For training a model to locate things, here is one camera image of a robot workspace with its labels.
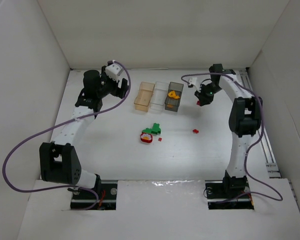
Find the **red toy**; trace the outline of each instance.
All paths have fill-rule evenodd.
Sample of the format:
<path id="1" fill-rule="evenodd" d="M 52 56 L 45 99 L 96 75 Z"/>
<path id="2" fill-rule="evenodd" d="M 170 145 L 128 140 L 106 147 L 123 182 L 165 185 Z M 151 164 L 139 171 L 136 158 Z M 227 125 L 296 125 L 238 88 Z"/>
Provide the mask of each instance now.
<path id="1" fill-rule="evenodd" d="M 152 137 L 152 135 L 150 134 L 150 133 L 141 133 L 141 135 L 140 135 L 140 140 L 142 141 L 142 142 L 144 142 L 144 143 L 147 143 L 147 144 L 149 144 L 149 143 L 151 143 L 152 142 L 152 140 L 153 140 L 153 137 Z"/>

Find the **green toy block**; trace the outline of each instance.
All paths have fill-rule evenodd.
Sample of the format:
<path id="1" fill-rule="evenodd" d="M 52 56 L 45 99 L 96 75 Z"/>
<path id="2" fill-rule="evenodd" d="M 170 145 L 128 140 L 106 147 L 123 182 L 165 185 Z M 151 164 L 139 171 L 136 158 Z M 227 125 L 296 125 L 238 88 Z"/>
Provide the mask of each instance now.
<path id="1" fill-rule="evenodd" d="M 152 134 L 161 134 L 161 129 L 160 129 L 160 124 L 159 123 L 154 123 L 153 127 L 151 129 Z"/>
<path id="2" fill-rule="evenodd" d="M 143 130 L 142 130 L 142 133 L 145 133 L 145 134 L 151 134 L 151 133 L 152 133 L 152 129 L 151 129 L 151 128 L 143 129 Z"/>

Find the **orange transparent bin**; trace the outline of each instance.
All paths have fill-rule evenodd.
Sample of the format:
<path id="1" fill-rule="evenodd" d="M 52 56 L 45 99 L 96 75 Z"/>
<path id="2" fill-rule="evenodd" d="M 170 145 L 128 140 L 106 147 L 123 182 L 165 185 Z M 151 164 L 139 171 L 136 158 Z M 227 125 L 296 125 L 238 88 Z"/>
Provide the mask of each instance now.
<path id="1" fill-rule="evenodd" d="M 154 93 L 155 85 L 149 82 L 141 82 L 138 96 L 134 100 L 134 107 L 137 110 L 148 112 L 150 100 Z"/>

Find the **white table surface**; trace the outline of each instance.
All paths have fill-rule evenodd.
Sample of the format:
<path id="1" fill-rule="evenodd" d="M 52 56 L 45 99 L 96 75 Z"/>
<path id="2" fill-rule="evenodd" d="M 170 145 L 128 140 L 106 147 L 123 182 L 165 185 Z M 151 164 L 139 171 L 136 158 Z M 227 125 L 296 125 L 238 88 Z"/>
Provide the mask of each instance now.
<path id="1" fill-rule="evenodd" d="M 222 179 L 232 145 L 232 104 L 224 92 L 211 105 L 199 107 L 194 89 L 185 87 L 178 113 L 134 109 L 141 81 L 179 82 L 181 75 L 193 72 L 198 71 L 130 71 L 127 101 L 99 115 L 76 146 L 83 168 L 102 179 L 130 180 L 118 182 L 116 210 L 71 211 L 66 189 L 32 193 L 18 240 L 300 240 L 300 212 L 290 185 L 286 179 L 269 179 L 260 146 L 251 151 L 248 168 L 280 191 L 283 201 L 252 196 L 254 210 L 208 210 L 204 180 Z M 57 123 L 72 114 L 82 76 L 71 71 Z M 118 101 L 106 97 L 103 109 Z M 152 144 L 142 144 L 141 130 L 154 122 L 160 123 L 162 142 L 155 137 Z M 192 133 L 194 128 L 199 134 Z M 38 180 L 34 189 L 55 185 Z M 264 185 L 250 179 L 249 185 L 275 197 Z"/>
<path id="2" fill-rule="evenodd" d="M 71 71 L 56 123 L 68 120 L 83 88 L 84 71 Z M 135 110 L 134 101 L 141 82 L 177 82 L 184 74 L 198 70 L 130 70 L 131 91 L 118 108 L 97 116 L 75 146 L 83 169 L 99 174 L 103 180 L 222 179 L 230 160 L 232 134 L 228 120 L 232 103 L 224 91 L 212 104 L 196 105 L 195 88 L 183 88 L 178 112 Z M 119 98 L 108 95 L 102 110 Z M 159 123 L 162 141 L 154 136 L 151 144 L 140 141 L 141 131 Z M 52 139 L 62 130 L 53 131 Z M 254 147 L 248 168 L 258 177 L 267 177 L 265 154 Z"/>

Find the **gray transparent bin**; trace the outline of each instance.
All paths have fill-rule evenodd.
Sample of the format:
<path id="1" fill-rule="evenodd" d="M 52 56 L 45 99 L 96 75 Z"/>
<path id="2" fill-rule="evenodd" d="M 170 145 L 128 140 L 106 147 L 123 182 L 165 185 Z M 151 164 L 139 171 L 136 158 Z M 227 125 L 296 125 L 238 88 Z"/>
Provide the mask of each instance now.
<path id="1" fill-rule="evenodd" d="M 169 110 L 169 111 L 173 111 L 173 112 L 178 112 L 178 108 L 180 105 L 180 101 L 181 101 L 181 96 L 182 96 L 182 91 L 184 89 L 184 85 L 182 83 L 177 83 L 177 82 L 170 82 L 169 84 L 169 89 L 165 98 L 165 102 L 164 102 L 164 109 L 165 110 Z M 175 91 L 175 94 L 177 96 L 180 96 L 179 99 L 174 99 L 172 97 L 168 96 L 168 93 L 170 93 L 171 91 Z"/>
<path id="2" fill-rule="evenodd" d="M 169 83 L 156 81 L 153 95 L 150 101 L 150 108 L 158 111 L 165 109 L 165 100 L 168 94 Z"/>

